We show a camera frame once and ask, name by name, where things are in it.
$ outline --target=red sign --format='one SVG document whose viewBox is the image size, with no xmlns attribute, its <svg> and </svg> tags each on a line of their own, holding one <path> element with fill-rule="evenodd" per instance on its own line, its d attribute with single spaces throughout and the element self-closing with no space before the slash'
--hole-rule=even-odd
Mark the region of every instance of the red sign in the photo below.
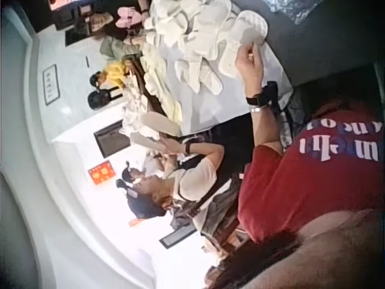
<svg viewBox="0 0 385 289">
<path fill-rule="evenodd" d="M 88 173 L 96 185 L 99 185 L 116 176 L 115 171 L 109 161 L 105 161 L 104 163 L 93 167 L 92 169 L 88 170 Z"/>
</svg>

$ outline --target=red t-shirt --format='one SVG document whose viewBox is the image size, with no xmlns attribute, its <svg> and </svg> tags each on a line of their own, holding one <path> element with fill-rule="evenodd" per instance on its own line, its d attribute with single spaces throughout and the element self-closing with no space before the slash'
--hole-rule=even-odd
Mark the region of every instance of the red t-shirt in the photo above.
<svg viewBox="0 0 385 289">
<path fill-rule="evenodd" d="M 297 232 L 333 211 L 383 208 L 384 129 L 365 113 L 311 121 L 284 156 L 254 149 L 239 193 L 238 219 L 256 242 Z"/>
</svg>

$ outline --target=white t-shirt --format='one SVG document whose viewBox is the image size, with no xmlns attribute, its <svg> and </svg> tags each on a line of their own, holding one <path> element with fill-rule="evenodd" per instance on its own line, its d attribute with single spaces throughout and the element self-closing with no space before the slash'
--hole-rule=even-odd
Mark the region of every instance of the white t-shirt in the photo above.
<svg viewBox="0 0 385 289">
<path fill-rule="evenodd" d="M 207 158 L 202 159 L 199 164 L 189 170 L 176 170 L 171 174 L 165 174 L 166 178 L 175 178 L 173 198 L 178 200 L 198 201 L 205 194 L 217 180 L 217 171 L 214 165 Z M 231 184 L 228 180 L 218 191 L 211 196 L 201 207 L 198 215 L 193 218 L 193 223 L 198 231 L 201 231 L 208 212 L 208 206 L 213 198 L 226 191 Z"/>
</svg>

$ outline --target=black cap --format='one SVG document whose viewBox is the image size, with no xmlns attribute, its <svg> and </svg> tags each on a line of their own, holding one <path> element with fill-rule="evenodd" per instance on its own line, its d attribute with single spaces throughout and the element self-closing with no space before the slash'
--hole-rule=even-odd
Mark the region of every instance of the black cap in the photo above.
<svg viewBox="0 0 385 289">
<path fill-rule="evenodd" d="M 100 71 L 91 75 L 91 77 L 90 77 L 91 86 L 96 87 L 96 88 L 99 87 L 99 82 L 98 82 L 99 75 L 100 75 Z"/>
<path fill-rule="evenodd" d="M 126 190 L 127 204 L 138 219 L 163 217 L 166 214 L 166 210 L 157 204 L 154 204 L 151 197 L 139 194 L 133 188 L 129 187 L 122 179 L 116 180 L 116 187 L 124 188 Z"/>
</svg>

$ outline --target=yellow shirt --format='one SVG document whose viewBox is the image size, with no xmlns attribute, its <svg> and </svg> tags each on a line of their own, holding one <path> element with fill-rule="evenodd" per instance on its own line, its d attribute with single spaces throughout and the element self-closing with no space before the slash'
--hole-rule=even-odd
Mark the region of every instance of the yellow shirt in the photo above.
<svg viewBox="0 0 385 289">
<path fill-rule="evenodd" d="M 122 88 L 125 85 L 126 66 L 123 62 L 116 61 L 107 64 L 104 68 L 104 71 L 107 74 L 106 78 L 117 87 Z"/>
</svg>

